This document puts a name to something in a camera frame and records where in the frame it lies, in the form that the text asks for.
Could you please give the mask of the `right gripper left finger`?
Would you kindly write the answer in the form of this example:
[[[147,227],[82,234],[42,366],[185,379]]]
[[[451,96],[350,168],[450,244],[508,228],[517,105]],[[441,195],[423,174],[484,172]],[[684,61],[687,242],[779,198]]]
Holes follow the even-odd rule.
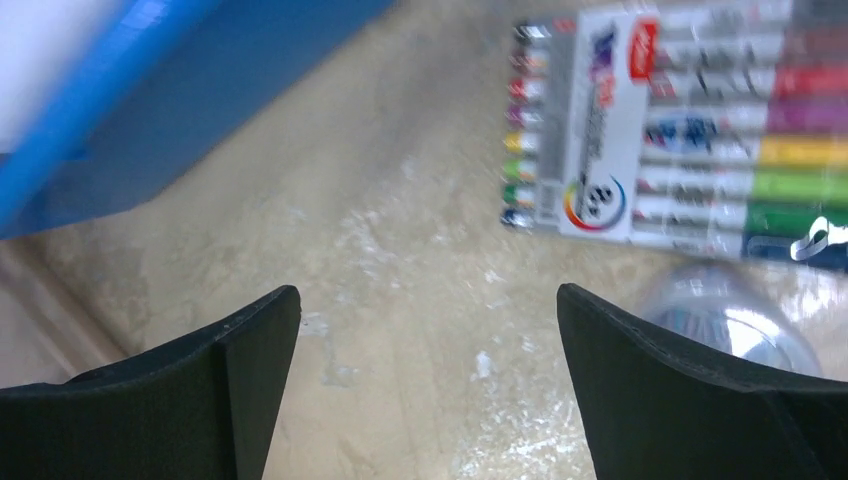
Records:
[[[5,479],[259,479],[301,320],[282,286],[62,384],[1,392]]]

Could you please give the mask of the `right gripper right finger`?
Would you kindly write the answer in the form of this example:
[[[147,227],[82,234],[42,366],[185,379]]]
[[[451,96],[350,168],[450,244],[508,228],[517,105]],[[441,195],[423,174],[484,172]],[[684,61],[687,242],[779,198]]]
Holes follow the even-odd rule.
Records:
[[[847,386],[717,351],[577,284],[557,317],[600,479],[843,479]]]

